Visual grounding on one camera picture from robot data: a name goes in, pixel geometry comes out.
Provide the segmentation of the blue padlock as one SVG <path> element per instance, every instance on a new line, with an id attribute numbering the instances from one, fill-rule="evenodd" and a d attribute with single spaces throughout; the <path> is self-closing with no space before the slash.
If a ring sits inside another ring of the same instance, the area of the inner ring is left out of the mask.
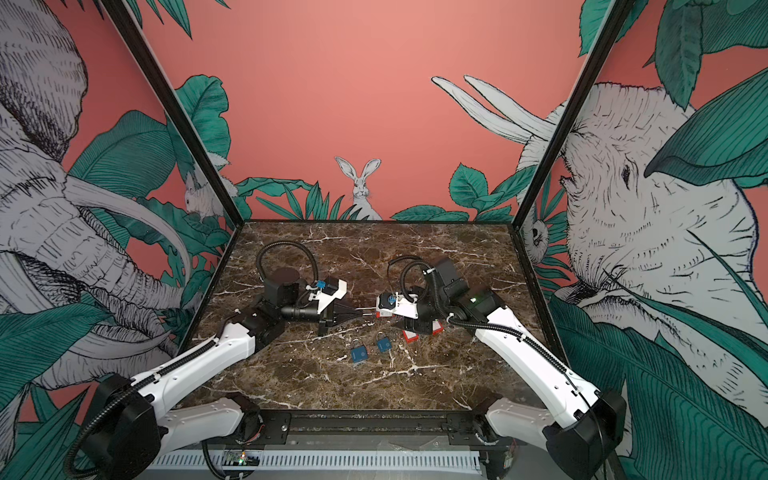
<path id="1" fill-rule="evenodd" d="M 384 336 L 382 338 L 379 338 L 376 341 L 376 345 L 377 345 L 378 350 L 381 353 L 386 353 L 386 352 L 388 352 L 388 351 L 390 351 L 392 349 L 391 340 L 388 337 L 386 337 L 386 336 Z"/>
<path id="2" fill-rule="evenodd" d="M 355 346 L 350 349 L 350 358 L 353 363 L 360 363 L 369 358 L 368 350 L 364 345 Z"/>

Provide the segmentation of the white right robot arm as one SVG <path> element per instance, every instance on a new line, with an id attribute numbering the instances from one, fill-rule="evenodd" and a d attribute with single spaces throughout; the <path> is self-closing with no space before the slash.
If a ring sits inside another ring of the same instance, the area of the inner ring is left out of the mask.
<path id="1" fill-rule="evenodd" d="M 471 287 L 454 263 L 436 264 L 414 257 L 400 273 L 421 271 L 425 288 L 402 286 L 394 294 L 394 314 L 407 330 L 431 332 L 436 320 L 464 328 L 501 357 L 545 405 L 544 415 L 499 399 L 485 413 L 497 436 L 517 437 L 547 451 L 571 479 L 591 479 L 606 466 L 623 440 L 627 404 L 615 390 L 601 390 L 584 379 L 541 343 L 490 287 Z"/>

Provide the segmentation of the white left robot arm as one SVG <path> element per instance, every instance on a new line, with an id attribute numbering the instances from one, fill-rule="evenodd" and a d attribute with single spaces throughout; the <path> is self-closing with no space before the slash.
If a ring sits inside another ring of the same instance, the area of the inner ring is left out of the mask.
<path id="1" fill-rule="evenodd" d="M 346 281 L 330 276 L 307 283 L 296 270 L 268 276 L 264 292 L 241 312 L 226 317 L 218 332 L 176 358 L 132 377 L 101 381 L 63 460 L 70 479 L 133 479 L 157 457 L 215 437 L 256 439 L 260 408 L 231 393 L 198 407 L 176 406 L 228 367 L 266 349 L 288 323 L 308 322 L 325 334 L 358 316 L 345 301 Z"/>

